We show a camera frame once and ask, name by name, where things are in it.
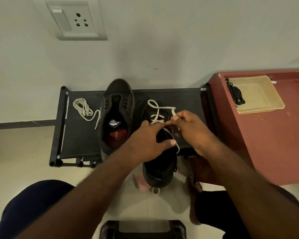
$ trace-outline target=white logo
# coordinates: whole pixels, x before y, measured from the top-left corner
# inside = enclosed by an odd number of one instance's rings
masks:
[[[117,127],[119,124],[121,124],[121,122],[117,122],[115,120],[112,120],[112,121],[109,122],[109,125],[111,127]]]

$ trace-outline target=gray baseboard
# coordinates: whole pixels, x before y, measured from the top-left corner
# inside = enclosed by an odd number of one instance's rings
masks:
[[[54,126],[55,123],[56,123],[56,120],[27,121],[27,122],[6,122],[6,123],[0,123],[0,129],[39,127],[39,126]]]

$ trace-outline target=hand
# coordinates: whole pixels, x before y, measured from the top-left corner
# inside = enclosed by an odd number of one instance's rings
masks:
[[[173,139],[156,142],[156,135],[165,123],[150,125],[148,121],[143,121],[140,128],[120,147],[120,151],[128,153],[135,162],[135,166],[142,162],[147,162],[157,158],[164,150],[176,145]]]
[[[181,111],[167,121],[166,126],[175,125],[179,127],[184,139],[193,146],[195,151],[204,156],[204,152],[210,145],[219,142],[215,135],[199,119],[197,115],[189,111]]]

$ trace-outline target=person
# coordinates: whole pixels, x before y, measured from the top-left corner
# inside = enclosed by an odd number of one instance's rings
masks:
[[[207,192],[189,177],[190,218],[225,231],[225,238],[299,238],[299,202],[284,195],[220,142],[195,114],[181,111],[170,121],[141,127],[77,187],[37,182],[6,206],[0,238],[91,238],[112,198],[137,165],[156,158],[175,140],[156,142],[164,126],[177,126],[205,157],[226,191]]]

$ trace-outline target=cream plastic tray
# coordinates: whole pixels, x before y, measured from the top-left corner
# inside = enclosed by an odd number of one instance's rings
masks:
[[[246,101],[245,104],[237,105],[239,114],[270,112],[285,108],[268,76],[231,78],[229,82],[240,89]]]

